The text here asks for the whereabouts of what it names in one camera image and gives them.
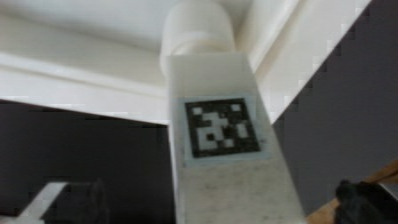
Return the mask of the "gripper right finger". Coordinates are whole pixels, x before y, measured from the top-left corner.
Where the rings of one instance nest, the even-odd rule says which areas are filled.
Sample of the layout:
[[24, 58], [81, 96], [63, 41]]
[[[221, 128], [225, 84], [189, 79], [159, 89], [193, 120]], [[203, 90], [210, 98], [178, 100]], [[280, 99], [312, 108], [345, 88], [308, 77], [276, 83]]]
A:
[[335, 224], [398, 224], [398, 200], [381, 184], [344, 180]]

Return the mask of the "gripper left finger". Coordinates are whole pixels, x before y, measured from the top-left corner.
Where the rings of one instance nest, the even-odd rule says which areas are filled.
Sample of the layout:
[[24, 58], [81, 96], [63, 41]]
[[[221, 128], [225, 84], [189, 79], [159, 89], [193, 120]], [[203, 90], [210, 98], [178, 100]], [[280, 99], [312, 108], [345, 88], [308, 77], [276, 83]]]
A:
[[104, 183], [50, 182], [13, 224], [109, 224]]

